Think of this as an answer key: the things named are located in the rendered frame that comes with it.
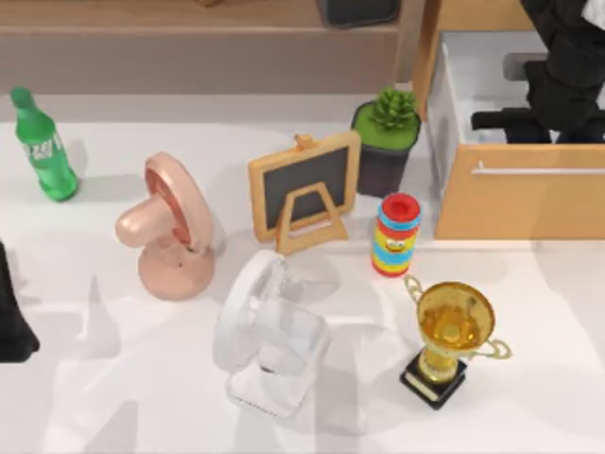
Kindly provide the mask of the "white desk fan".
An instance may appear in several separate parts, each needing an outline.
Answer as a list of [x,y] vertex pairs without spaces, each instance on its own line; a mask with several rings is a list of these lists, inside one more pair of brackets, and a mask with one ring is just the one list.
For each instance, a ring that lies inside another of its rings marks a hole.
[[320,315],[297,306],[285,258],[255,254],[235,279],[217,319],[215,365],[238,405],[292,416],[313,389],[331,342]]

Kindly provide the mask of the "grey drawer inside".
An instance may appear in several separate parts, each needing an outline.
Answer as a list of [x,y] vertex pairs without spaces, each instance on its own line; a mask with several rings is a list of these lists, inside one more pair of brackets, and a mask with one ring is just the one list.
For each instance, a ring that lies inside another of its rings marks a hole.
[[509,54],[542,54],[530,31],[444,32],[427,101],[431,148],[505,143],[502,131],[473,131],[471,115],[526,105],[527,84],[505,77]]

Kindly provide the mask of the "wooden framed blackboard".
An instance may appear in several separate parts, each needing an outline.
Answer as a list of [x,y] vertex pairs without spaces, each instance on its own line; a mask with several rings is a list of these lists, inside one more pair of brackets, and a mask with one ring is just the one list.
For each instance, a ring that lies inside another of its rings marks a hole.
[[345,131],[322,140],[295,136],[293,148],[249,162],[253,228],[283,255],[346,240],[341,216],[354,207],[361,139]]

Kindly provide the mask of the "stack of coloured rings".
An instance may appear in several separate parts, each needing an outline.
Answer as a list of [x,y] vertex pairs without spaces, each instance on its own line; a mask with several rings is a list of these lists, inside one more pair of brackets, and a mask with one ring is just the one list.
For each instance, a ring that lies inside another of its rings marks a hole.
[[421,205],[406,193],[389,194],[382,200],[374,224],[371,253],[372,265],[378,273],[398,277],[407,272],[421,217]]

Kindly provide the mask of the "pink desk fan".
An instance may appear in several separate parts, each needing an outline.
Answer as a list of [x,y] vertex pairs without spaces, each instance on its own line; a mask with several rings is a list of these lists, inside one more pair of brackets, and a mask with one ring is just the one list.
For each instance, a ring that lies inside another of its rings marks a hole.
[[167,301],[193,298],[214,274],[209,205],[181,161],[166,152],[146,160],[144,180],[148,196],[117,219],[116,237],[143,249],[138,272],[150,294]]

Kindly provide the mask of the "dark grey box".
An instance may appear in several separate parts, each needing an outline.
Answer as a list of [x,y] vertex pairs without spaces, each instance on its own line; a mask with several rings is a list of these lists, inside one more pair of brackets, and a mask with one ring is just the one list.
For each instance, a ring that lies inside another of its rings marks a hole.
[[316,0],[327,26],[351,28],[390,23],[398,18],[401,0]]

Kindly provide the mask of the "gold trophy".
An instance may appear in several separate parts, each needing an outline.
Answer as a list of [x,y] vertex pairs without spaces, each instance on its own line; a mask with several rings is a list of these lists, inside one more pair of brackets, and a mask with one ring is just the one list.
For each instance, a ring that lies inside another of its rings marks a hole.
[[404,277],[404,283],[416,305],[423,348],[408,363],[400,381],[439,410],[464,382],[472,358],[509,359],[512,351],[492,337],[493,307],[476,288],[444,281],[423,289],[411,275]]

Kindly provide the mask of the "green bottle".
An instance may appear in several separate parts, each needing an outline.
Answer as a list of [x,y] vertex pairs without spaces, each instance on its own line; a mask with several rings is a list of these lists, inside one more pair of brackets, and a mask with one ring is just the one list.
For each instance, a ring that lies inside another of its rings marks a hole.
[[69,164],[54,120],[37,106],[27,88],[14,87],[9,96],[16,112],[16,137],[42,191],[52,201],[71,199],[78,191],[79,180]]

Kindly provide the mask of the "pale wooden drawer front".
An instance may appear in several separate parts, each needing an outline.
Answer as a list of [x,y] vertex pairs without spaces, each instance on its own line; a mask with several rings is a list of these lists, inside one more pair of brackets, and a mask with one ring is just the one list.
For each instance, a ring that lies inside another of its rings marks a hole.
[[437,239],[605,240],[605,176],[472,175],[491,167],[605,167],[605,145],[460,145]]

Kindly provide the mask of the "wooden open shelf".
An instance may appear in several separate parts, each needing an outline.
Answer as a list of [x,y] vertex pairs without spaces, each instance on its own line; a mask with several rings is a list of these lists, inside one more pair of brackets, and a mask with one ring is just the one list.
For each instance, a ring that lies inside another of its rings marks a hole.
[[0,92],[367,94],[397,31],[330,28],[316,0],[0,0]]

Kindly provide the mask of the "pale grey rounded box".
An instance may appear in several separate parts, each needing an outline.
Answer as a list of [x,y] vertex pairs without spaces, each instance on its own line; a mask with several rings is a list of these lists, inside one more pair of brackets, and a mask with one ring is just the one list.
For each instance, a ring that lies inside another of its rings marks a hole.
[[545,61],[546,53],[509,53],[503,60],[503,76],[509,81],[527,79],[525,65],[528,62]]

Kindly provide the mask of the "green plant in black pot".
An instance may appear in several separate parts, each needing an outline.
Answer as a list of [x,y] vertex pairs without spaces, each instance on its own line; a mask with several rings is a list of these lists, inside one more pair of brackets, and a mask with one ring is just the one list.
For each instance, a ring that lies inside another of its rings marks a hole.
[[411,91],[385,88],[355,109],[351,129],[361,138],[358,194],[382,199],[399,191],[422,124]]

